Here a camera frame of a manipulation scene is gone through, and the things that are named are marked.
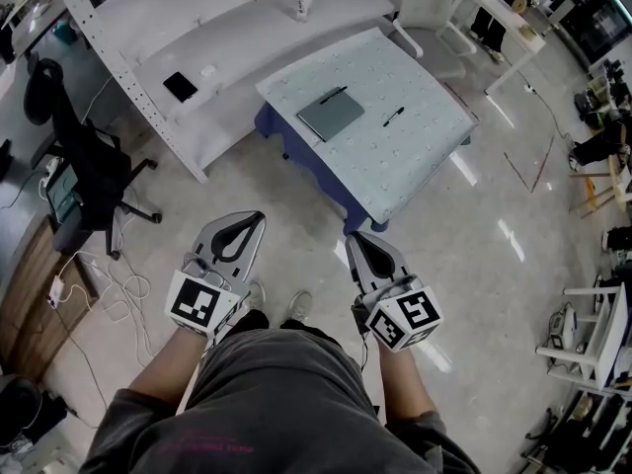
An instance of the white shelf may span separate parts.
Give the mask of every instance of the white shelf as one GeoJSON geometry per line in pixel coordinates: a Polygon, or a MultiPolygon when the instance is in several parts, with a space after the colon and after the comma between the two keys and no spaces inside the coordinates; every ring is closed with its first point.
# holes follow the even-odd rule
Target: white shelf
{"type": "Polygon", "coordinates": [[[255,0],[107,0],[97,14],[132,66],[222,14],[255,0]]]}
{"type": "Polygon", "coordinates": [[[259,81],[314,51],[376,26],[385,34],[393,29],[390,22],[379,19],[335,30],[296,47],[239,80],[222,91],[220,97],[208,100],[179,119],[178,123],[173,123],[174,132],[182,137],[183,145],[195,157],[197,164],[206,168],[255,129],[255,116],[264,104],[264,99],[255,88],[259,81]]]}
{"type": "Polygon", "coordinates": [[[297,1],[258,0],[225,13],[164,47],[134,73],[161,114],[180,119],[295,47],[395,10],[389,0],[314,0],[308,21],[298,23],[297,1]],[[215,71],[204,77],[201,72],[209,64],[215,71]],[[162,84],[175,72],[197,87],[184,103],[162,84]]]}

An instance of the small white box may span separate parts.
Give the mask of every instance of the small white box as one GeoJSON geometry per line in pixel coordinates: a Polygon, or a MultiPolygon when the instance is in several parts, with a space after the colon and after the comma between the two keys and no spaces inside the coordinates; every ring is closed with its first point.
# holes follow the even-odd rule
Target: small white box
{"type": "Polygon", "coordinates": [[[425,339],[442,321],[435,294],[426,286],[380,300],[366,326],[391,352],[400,352],[425,339]]]}
{"type": "Polygon", "coordinates": [[[165,314],[181,327],[212,339],[241,304],[239,295],[175,271],[167,294],[165,314]]]}

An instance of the marble floor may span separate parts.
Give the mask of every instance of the marble floor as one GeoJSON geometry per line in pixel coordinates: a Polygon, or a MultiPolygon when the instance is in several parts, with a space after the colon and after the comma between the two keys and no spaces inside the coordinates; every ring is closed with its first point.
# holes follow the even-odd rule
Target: marble floor
{"type": "MultiPolygon", "coordinates": [[[[509,61],[517,58],[512,47],[506,39],[509,61]]],[[[566,137],[542,100],[524,90],[523,78],[516,75],[490,100],[483,88],[506,67],[482,51],[467,67],[467,77],[449,85],[480,120],[472,143],[454,153],[394,216],[384,238],[402,249],[410,268],[433,287],[445,314],[441,328],[414,353],[448,431],[482,472],[502,474],[516,466],[524,434],[570,389],[546,375],[546,360],[534,352],[550,314],[565,301],[561,290],[591,284],[598,269],[607,269],[601,231],[628,221],[615,204],[585,220],[569,214],[585,196],[583,183],[568,179],[567,164],[571,138],[588,137],[572,104],[585,74],[557,37],[547,37],[522,73],[566,137]]],[[[268,228],[251,276],[266,286],[275,319],[295,291],[308,289],[315,300],[309,323],[360,360],[361,341],[349,311],[356,287],[340,252],[341,214],[308,173],[281,159],[278,139],[247,136],[211,165],[204,185],[159,138],[134,158],[143,157],[157,159],[160,167],[143,172],[134,190],[142,207],[162,210],[164,221],[156,226],[135,219],[126,225],[123,252],[133,270],[151,282],[142,301],[150,350],[157,352],[175,328],[163,314],[165,295],[201,228],[233,211],[259,209],[268,228]]],[[[94,235],[88,248],[103,254],[103,233],[94,235]]],[[[85,260],[102,268],[107,263],[85,260]]],[[[111,268],[117,278],[129,276],[123,262],[111,268]]],[[[100,283],[103,288],[108,282],[100,283]]],[[[110,290],[101,305],[119,298],[110,290]]],[[[108,314],[116,319],[126,311],[119,304],[108,314]]],[[[95,307],[74,333],[106,400],[150,360],[132,319],[113,324],[108,314],[95,307]]],[[[374,341],[364,380],[379,404],[374,341]]],[[[88,424],[102,418],[103,403],[72,344],[59,352],[45,382],[88,424]]],[[[72,417],[60,430],[79,456],[85,454],[94,431],[72,417]]]]}

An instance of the pen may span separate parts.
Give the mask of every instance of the pen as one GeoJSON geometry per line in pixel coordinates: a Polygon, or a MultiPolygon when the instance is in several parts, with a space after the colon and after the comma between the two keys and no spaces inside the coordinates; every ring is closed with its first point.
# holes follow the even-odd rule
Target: pen
{"type": "Polygon", "coordinates": [[[333,99],[336,95],[340,95],[341,93],[343,93],[345,90],[347,89],[347,86],[343,86],[342,88],[338,88],[334,93],[332,93],[329,97],[327,97],[324,100],[320,101],[320,105],[322,106],[325,102],[327,102],[329,99],[333,99]]]}
{"type": "Polygon", "coordinates": [[[401,115],[404,112],[404,108],[400,107],[397,111],[395,111],[395,114],[393,116],[391,116],[389,119],[386,120],[386,123],[383,125],[384,127],[388,126],[388,123],[391,122],[392,120],[394,120],[396,117],[398,117],[399,115],[401,115]]]}

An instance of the smartphone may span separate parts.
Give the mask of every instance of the smartphone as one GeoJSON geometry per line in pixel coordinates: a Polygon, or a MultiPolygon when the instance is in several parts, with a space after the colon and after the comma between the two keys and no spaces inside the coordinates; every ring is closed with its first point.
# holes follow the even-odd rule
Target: smartphone
{"type": "Polygon", "coordinates": [[[188,100],[198,90],[189,79],[180,72],[176,72],[162,84],[167,88],[180,102],[188,100]]]}

